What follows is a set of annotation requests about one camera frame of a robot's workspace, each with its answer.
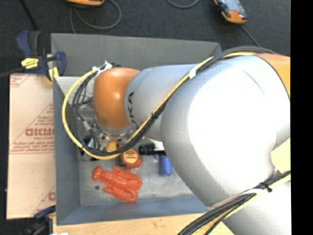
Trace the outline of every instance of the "blue clamp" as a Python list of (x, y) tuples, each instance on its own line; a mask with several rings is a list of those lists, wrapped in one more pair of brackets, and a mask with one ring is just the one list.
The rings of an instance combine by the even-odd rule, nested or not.
[(56, 63), (57, 73), (62, 76), (66, 68), (66, 55), (63, 51), (57, 51), (53, 56), (46, 58), (39, 56), (37, 52), (38, 36), (40, 31), (23, 31), (16, 37), (16, 43), (24, 54), (25, 59), (21, 62), (24, 73), (39, 73), (46, 75), (52, 80), (52, 69), (47, 65), (48, 62)]

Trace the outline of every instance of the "cable tie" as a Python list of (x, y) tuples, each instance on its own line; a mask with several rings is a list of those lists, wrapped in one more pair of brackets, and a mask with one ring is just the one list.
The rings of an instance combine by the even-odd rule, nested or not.
[(263, 183), (263, 182), (261, 182), (260, 184), (264, 185), (265, 188), (268, 190), (268, 192), (272, 192), (272, 191), (273, 191), (273, 189), (270, 188), (270, 187), (268, 186), (268, 184), (265, 184), (265, 183)]
[(189, 72), (189, 79), (195, 77), (197, 74), (197, 66), (193, 67)]
[(156, 119), (158, 118), (157, 114), (151, 113), (151, 118)]
[(86, 130), (91, 130), (91, 127), (89, 126), (89, 124), (88, 124), (88, 122), (85, 120), (85, 121), (83, 121), (83, 125), (84, 125), (84, 127), (86, 128)]

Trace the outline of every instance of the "orange bottle cap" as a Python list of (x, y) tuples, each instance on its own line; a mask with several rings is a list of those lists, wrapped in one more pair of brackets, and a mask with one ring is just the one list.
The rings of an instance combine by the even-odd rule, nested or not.
[(135, 169), (140, 167), (142, 159), (138, 151), (131, 148), (120, 155), (122, 163), (125, 165), (126, 169)]

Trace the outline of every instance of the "blue handle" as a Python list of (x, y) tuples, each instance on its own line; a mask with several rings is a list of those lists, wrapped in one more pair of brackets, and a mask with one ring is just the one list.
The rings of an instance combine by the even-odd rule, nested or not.
[(159, 173), (160, 175), (166, 175), (166, 176), (172, 175), (172, 164), (167, 156), (160, 157)]
[(31, 50), (30, 44), (28, 42), (29, 32), (27, 30), (21, 32), (16, 37), (16, 44), (24, 54), (25, 57), (32, 56), (33, 52)]

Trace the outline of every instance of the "kuka logo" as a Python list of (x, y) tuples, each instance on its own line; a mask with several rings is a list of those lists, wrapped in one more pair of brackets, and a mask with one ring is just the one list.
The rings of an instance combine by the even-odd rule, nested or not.
[(129, 112), (129, 117), (131, 118), (131, 122), (134, 123), (137, 129), (139, 129), (139, 126), (134, 120), (134, 116), (133, 116), (133, 95), (134, 95), (134, 92), (128, 95), (128, 102), (129, 102), (128, 112)]

